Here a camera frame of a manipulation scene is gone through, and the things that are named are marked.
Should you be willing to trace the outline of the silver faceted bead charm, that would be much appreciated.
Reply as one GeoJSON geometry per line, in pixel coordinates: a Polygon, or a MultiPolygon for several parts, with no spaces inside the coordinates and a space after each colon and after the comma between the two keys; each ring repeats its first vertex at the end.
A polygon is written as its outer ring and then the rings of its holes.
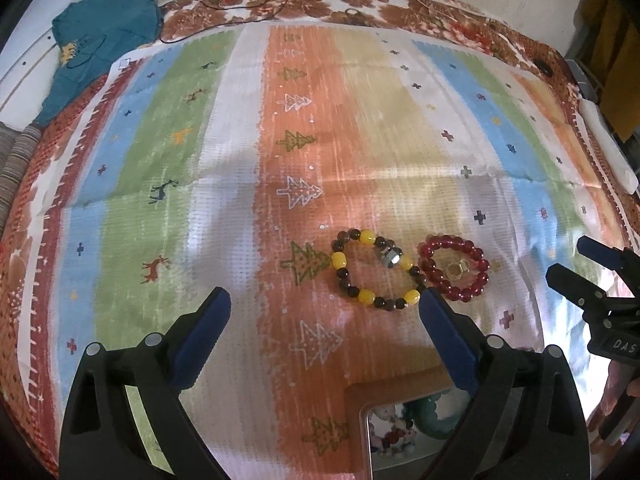
{"type": "Polygon", "coordinates": [[[398,266],[402,257],[402,250],[397,246],[386,246],[381,250],[381,261],[386,268],[398,266]]]}

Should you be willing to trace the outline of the green jade bangle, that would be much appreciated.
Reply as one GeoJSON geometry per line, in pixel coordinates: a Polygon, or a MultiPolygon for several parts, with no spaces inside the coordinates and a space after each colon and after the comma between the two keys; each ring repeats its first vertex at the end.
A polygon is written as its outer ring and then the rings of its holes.
{"type": "Polygon", "coordinates": [[[436,440],[447,440],[470,402],[469,393],[451,388],[404,404],[404,413],[421,434],[436,440]]]}

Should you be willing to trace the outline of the yellow hanging cloth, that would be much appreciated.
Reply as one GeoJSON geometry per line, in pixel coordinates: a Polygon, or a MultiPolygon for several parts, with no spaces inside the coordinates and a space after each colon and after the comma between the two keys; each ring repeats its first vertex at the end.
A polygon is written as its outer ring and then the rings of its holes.
{"type": "Polygon", "coordinates": [[[600,84],[600,110],[627,142],[639,130],[639,29],[620,0],[580,0],[576,18],[588,30],[582,59],[600,84]]]}

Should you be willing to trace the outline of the teal garment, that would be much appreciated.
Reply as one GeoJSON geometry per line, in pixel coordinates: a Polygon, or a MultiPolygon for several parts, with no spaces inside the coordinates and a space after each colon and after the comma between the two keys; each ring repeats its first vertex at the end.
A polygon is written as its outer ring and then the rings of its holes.
{"type": "Polygon", "coordinates": [[[162,12],[157,0],[80,0],[52,21],[60,64],[34,124],[52,122],[125,53],[160,36],[162,12]]]}

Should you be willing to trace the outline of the white rolled cloth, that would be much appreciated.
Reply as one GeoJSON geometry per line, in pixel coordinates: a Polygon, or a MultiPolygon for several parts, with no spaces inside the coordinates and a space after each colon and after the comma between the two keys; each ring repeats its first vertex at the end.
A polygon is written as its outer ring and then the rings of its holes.
{"type": "Polygon", "coordinates": [[[616,181],[627,194],[632,195],[637,192],[639,186],[638,177],[615,142],[614,136],[608,131],[600,108],[595,102],[581,99],[579,101],[579,111],[582,118],[584,118],[586,126],[600,145],[600,149],[608,161],[616,181]]]}

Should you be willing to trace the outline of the wooden jewelry box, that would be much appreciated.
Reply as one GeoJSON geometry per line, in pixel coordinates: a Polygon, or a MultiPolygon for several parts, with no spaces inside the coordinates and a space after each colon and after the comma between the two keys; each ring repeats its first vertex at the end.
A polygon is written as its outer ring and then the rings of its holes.
{"type": "Polygon", "coordinates": [[[421,434],[405,416],[404,404],[451,388],[457,387],[441,366],[348,387],[345,405],[354,476],[421,478],[446,440],[421,434]]]}

